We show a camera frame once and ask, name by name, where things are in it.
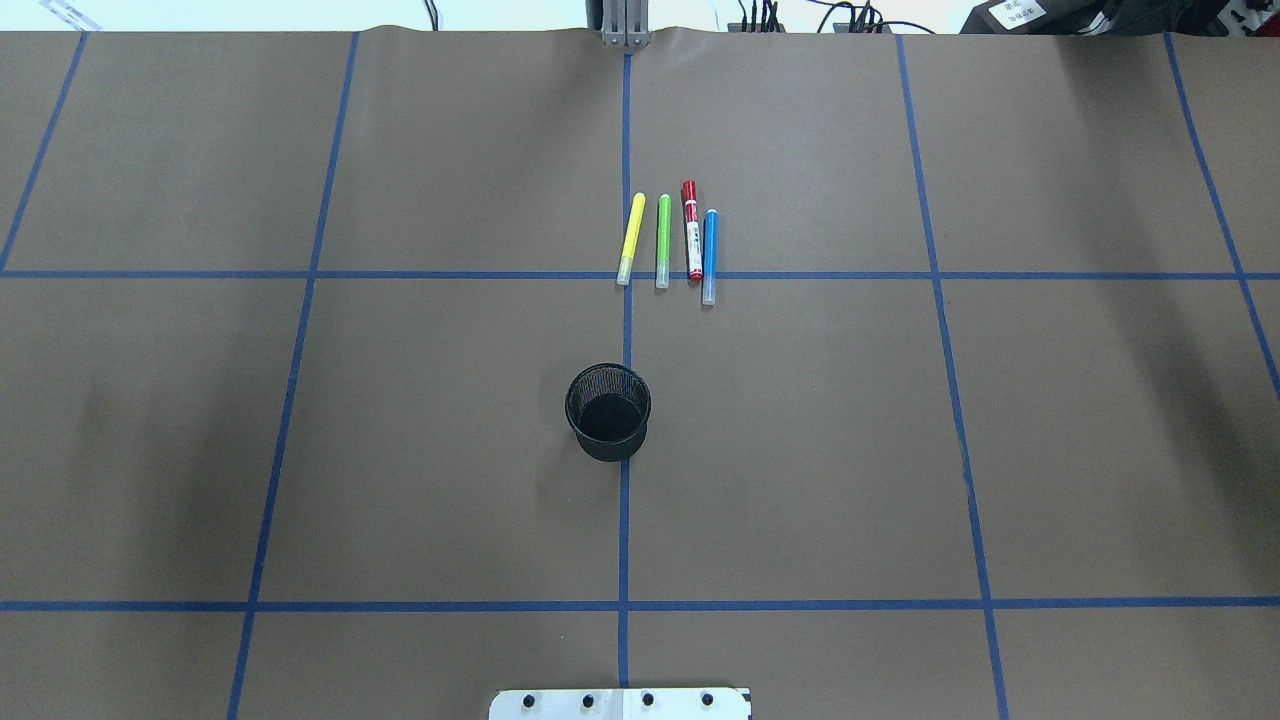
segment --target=yellow marker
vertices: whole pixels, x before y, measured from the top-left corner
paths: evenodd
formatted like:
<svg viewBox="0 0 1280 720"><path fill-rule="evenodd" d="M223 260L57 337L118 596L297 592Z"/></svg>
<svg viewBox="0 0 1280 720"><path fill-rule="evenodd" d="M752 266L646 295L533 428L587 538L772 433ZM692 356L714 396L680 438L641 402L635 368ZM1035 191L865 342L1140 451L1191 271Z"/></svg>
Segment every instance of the yellow marker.
<svg viewBox="0 0 1280 720"><path fill-rule="evenodd" d="M618 261L618 284L631 284L631 261L636 259L640 240L640 220L644 218L644 193L631 199L631 217L627 218L627 237L622 241L622 259Z"/></svg>

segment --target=blue tape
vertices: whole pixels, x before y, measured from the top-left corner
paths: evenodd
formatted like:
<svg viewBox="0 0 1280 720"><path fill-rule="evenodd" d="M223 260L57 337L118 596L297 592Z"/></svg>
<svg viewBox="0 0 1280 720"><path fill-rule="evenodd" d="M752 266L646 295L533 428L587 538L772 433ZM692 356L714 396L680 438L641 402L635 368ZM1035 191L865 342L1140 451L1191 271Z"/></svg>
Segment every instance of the blue tape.
<svg viewBox="0 0 1280 720"><path fill-rule="evenodd" d="M991 609L991 580L987 574L987 552L982 539L982 520L978 514L978 493L973 484L973 464L969 460L969 438L964 425L964 407L960 404L960 384L956 380L955 356L951 352L951 329L947 325L946 301L942 297L942 275L938 268L938 251L933 238L933 219L929 213L929 195L924 182L924 160L920 156L920 136L915 122L915 105L911 101L911 81L906 67L906 47L902 36L895 36L897 45L897 64L902 79L902 101L906 106L906 128L911 140L911 161L915 165L915 191L920 201L920 218L924 224L924 243L929 255L929 272L933 275L933 305L938 314L938 332L942 337L942 359L947 369L947 387L951 392L951 415L956 427L956 439L960 442L960 462L964 471L965 492L969 505L969 529L973 536L973 555L978 569L978 589L986 605L983 618L987 625L987 653L991 660L991 676L996 691L996 710L1001 720L1009 720L1009 701L1005 693L1004 662L1000 657L1000 638L996 632L996 614Z"/></svg>
<svg viewBox="0 0 1280 720"><path fill-rule="evenodd" d="M617 612L613 600L544 601L280 601L253 605L261 614L494 614L494 612ZM1010 597L937 600L635 600L631 612L899 612L977 610L1124 610L1194 607L1280 607L1280 596L1144 596L1144 597ZM247 602L183 601L0 601L0 612L244 612Z"/></svg>
<svg viewBox="0 0 1280 720"><path fill-rule="evenodd" d="M1178 65L1178 51L1174 49L1174 36L1165 33L1165 51L1169 54L1169 69L1174 73L1174 87L1178 90L1178 102L1183 108L1183 119L1187 122L1187 133L1192 138L1192 149L1196 151L1196 161L1199 163L1201 174L1204 177L1204 187L1208 190L1210 201L1213 202L1213 214L1217 215L1217 227L1222 231L1222 240L1226 242L1226 252L1231 256L1231 266L1235 268L1235 277L1240 283L1240 295L1244 296L1244 306L1249 310L1249 322L1253 324L1253 334L1258 338L1258 347L1262 350L1262 361L1266 363L1267 374L1271 375L1271 389L1276 400L1280 400L1280 373L1276 372L1276 361L1271 355L1271 343L1267 342L1267 333L1262 329L1262 320L1258 318L1258 309L1253 304L1253 292L1249 290L1249 278L1244 273L1244 264L1235 247L1235 238L1231 236L1231 227L1226 222L1226 213L1222 210L1222 201L1217 196L1217 184L1213 182L1213 173L1208 169L1208 160L1204 158L1204 147L1201 145L1199 133L1196 131L1196 120L1192 118L1192 105L1187 100L1187 86L1183 83L1183 72Z"/></svg>
<svg viewBox="0 0 1280 720"><path fill-rule="evenodd" d="M631 202L631 54L622 56L622 227ZM631 286L622 288L622 364L631 366ZM631 460L618 470L618 687L630 678L631 601Z"/></svg>
<svg viewBox="0 0 1280 720"><path fill-rule="evenodd" d="M49 152L49 143L54 140L54 129L58 128L58 119L67 105L67 95L72 91L72 81L76 79L76 70L79 69L81 58L84 56L84 45L88 44L88 33L82 32L79 42L76 44L76 54L72 55L72 64L67 68L67 77L63 78L63 88L58 92L58 101L54 102L54 111L49 115L49 124L45 126L45 135L40 138L40 147L36 150L36 159L31 163L31 172L27 174L27 184L22 188L18 199L18 209L13 213L13 222L9 223L9 234L4 238L4 249L0 249L0 270L9 264L9 255L13 254L13 243L18 240L18 229L22 228L22 218L27 214L27 202L36 190L36 179L40 178L40 168L45 164L45 154Z"/></svg>
<svg viewBox="0 0 1280 720"><path fill-rule="evenodd" d="M736 281L929 281L927 270L730 270L721 278ZM632 278L653 279L652 272ZM687 277L672 273L672 277ZM0 278L29 279L479 279L479 281L613 281L614 270L0 270ZM1230 281L1236 273L1082 273L942 270L943 281ZM1245 273L1251 281L1277 281L1280 273Z"/></svg>
<svg viewBox="0 0 1280 720"><path fill-rule="evenodd" d="M289 361L289 378L284 388L284 406L280 410L280 428L275 439L275 455L271 460L271 477L266 487L266 502L262 506L262 523L257 534L257 551L253 555L253 575L248 588L248 609L241 628L239 652L236 656L236 675L232 679L230 700L227 703L227 719L236 720L239 714L241 692L244 688L244 671L248 666L250 644L253 641L253 620L259 593L262 588L262 569L266 565L266 548L271 538L271 520L275 515L275 497L280 488L280 471L284 466L284 451L288 446L289 423L293 418L293 398L297 395L298 373L302 368L302 352L307 340L307 325L311 320L311 302L315 297L316 269L320 266L320 251L324 246L325 223L329 215L329 199L333 196L333 182L338 173L338 152L342 149L342 129L347 119L347 102L351 99L351 81L356 70L356 51L360 47L360 33L351 33L351 47L347 51L347 69L342 81L342 95L338 100L338 117L334 120L333 145L329 149L329 169L325 172L324 195L320 213L316 217L316 233L311 245L311 269L306 290L302 293L302 310L298 313L298 329L293 341L293 357Z"/></svg>

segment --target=mesh cup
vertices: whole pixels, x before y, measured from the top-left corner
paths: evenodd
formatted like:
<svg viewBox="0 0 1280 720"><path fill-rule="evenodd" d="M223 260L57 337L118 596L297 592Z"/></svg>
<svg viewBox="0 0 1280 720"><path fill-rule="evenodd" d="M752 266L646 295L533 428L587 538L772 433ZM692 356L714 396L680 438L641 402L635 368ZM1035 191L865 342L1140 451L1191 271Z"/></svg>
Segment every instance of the mesh cup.
<svg viewBox="0 0 1280 720"><path fill-rule="evenodd" d="M564 393L564 416L588 455L603 462L631 457L649 424L649 386L613 363L591 365Z"/></svg>

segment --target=metal bracket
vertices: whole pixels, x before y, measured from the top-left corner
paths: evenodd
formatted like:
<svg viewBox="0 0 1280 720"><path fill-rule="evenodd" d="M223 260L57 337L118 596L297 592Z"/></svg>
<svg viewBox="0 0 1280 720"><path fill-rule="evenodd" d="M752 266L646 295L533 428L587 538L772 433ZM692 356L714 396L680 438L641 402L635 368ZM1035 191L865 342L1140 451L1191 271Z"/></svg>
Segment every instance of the metal bracket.
<svg viewBox="0 0 1280 720"><path fill-rule="evenodd" d="M649 45L649 0L604 0L600 37L609 47Z"/></svg>
<svg viewBox="0 0 1280 720"><path fill-rule="evenodd" d="M489 720L751 720L745 688L506 691Z"/></svg>

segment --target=white sticker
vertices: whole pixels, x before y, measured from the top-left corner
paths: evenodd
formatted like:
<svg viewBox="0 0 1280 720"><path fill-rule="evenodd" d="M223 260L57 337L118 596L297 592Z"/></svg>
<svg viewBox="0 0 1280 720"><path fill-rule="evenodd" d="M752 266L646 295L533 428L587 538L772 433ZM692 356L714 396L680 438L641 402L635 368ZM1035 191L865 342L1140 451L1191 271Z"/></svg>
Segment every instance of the white sticker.
<svg viewBox="0 0 1280 720"><path fill-rule="evenodd" d="M102 26L95 23L84 13L72 6L67 0L40 0L40 6L58 15L58 19L78 31L99 31Z"/></svg>
<svg viewBox="0 0 1280 720"><path fill-rule="evenodd" d="M689 274L691 279L698 279L703 275L703 236L696 220L685 223L685 242L689 246Z"/></svg>
<svg viewBox="0 0 1280 720"><path fill-rule="evenodd" d="M1041 8L1036 0L1006 0L998 5L992 5L989 9L991 17L1005 26L1005 29L1021 27L1036 18L1046 15L1044 8Z"/></svg>

